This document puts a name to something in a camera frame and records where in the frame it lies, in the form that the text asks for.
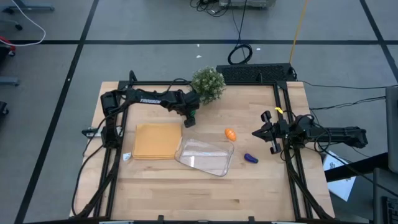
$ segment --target white paper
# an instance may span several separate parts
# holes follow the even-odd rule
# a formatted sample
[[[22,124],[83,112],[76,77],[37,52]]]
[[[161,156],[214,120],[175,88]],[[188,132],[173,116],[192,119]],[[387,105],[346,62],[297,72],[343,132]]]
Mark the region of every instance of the white paper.
[[[131,152],[123,154],[123,161],[128,161],[131,158]]]
[[[331,151],[329,151],[329,153],[336,156],[337,158],[339,158],[336,154],[332,153]],[[328,169],[332,169],[332,168],[339,167],[342,165],[343,165],[343,163],[341,163],[337,159],[335,159],[329,155],[326,155],[326,158],[323,161],[323,170],[326,171]],[[344,201],[347,201],[349,194],[351,193],[351,190],[353,188],[354,181],[355,181],[355,177],[329,182],[328,188],[329,188],[330,192],[339,196],[339,198],[343,199]]]

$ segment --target yellow cable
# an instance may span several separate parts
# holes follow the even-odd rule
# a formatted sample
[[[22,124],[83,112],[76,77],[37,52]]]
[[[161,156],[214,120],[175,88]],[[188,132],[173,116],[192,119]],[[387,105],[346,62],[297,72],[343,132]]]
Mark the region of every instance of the yellow cable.
[[[290,64],[292,64],[292,59],[293,59],[293,54],[294,54],[294,47],[295,47],[295,44],[296,44],[297,36],[299,35],[300,29],[301,29],[301,23],[303,23],[305,9],[307,8],[307,4],[308,4],[308,0],[305,0],[304,8],[303,8],[303,11],[301,12],[301,16],[300,16],[300,20],[298,22],[297,30],[296,30],[296,33],[294,34],[292,50],[290,50],[290,57],[289,57],[289,63]]]

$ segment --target black keyboard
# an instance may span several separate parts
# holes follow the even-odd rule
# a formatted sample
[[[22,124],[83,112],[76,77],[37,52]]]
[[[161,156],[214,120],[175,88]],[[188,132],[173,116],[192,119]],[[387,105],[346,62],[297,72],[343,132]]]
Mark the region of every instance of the black keyboard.
[[[294,81],[289,63],[219,65],[216,69],[223,74],[226,82]]]
[[[398,199],[382,197],[384,223],[398,224]]]

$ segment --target white cable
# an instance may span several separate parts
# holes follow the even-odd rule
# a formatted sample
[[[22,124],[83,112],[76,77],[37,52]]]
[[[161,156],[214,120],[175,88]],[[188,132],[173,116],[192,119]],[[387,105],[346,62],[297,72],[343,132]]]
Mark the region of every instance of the white cable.
[[[44,30],[41,26],[39,26],[37,23],[33,22],[32,19],[29,19],[29,17],[27,17],[27,16],[25,15],[25,13],[22,12],[22,10],[20,9],[20,7],[18,6],[18,4],[17,4],[16,2],[14,2],[14,0],[11,0],[11,1],[12,1],[12,2],[15,4],[15,6],[19,9],[19,11],[22,13],[22,15],[24,15],[24,16],[26,17],[26,19],[28,19],[29,21],[31,21],[31,23],[35,24],[38,28],[40,28],[40,29],[43,31],[44,34],[43,34],[42,39],[39,40],[39,41],[36,42],[36,43],[29,43],[29,44],[9,44],[9,43],[7,43],[7,42],[4,42],[4,41],[1,40],[1,39],[0,39],[0,42],[4,43],[4,44],[6,44],[6,45],[9,45],[9,46],[15,46],[15,47],[25,47],[25,46],[29,46],[29,45],[36,45],[36,44],[39,44],[39,43],[43,42],[43,40],[44,40],[44,38],[45,38],[45,30]]]

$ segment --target gray floor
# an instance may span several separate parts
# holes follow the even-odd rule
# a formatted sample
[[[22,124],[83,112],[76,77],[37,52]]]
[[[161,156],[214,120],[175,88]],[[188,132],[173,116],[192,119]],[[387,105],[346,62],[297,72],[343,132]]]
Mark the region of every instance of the gray floor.
[[[54,12],[30,12],[47,31],[48,40],[78,40],[93,0],[51,1]],[[398,2],[366,1],[386,40],[398,40],[395,10]],[[277,0],[265,11],[250,10],[243,25],[243,39],[291,40],[303,1]],[[236,18],[241,11],[235,10]],[[0,25],[9,39],[39,39],[41,33],[20,14],[24,30]],[[88,40],[196,40],[235,39],[237,32],[227,12],[213,18],[196,12],[189,1],[99,0]],[[299,35],[301,40],[376,40],[359,1],[310,1]],[[67,218],[70,211],[81,152],[86,139],[80,134],[91,124],[103,81],[127,79],[133,69],[139,80],[191,79],[205,66],[228,64],[234,45],[85,45],[52,139],[43,171],[25,222]],[[250,63],[288,62],[290,45],[252,45]],[[398,60],[398,45],[388,46]],[[21,85],[0,86],[0,101],[9,103],[10,114],[0,131],[0,223],[16,217],[30,175],[43,144],[76,45],[19,47],[17,55],[0,68],[1,75],[21,79]],[[236,54],[234,60],[242,59]],[[325,85],[379,86],[397,81],[379,45],[298,45],[293,66],[299,80]],[[306,86],[311,107],[335,105],[382,96],[382,90],[342,90]],[[324,126],[360,126],[368,131],[369,145],[361,150],[372,156],[386,152],[386,117],[383,101],[317,112]],[[349,147],[331,149],[351,161],[363,159]],[[337,210],[339,217],[352,219]]]

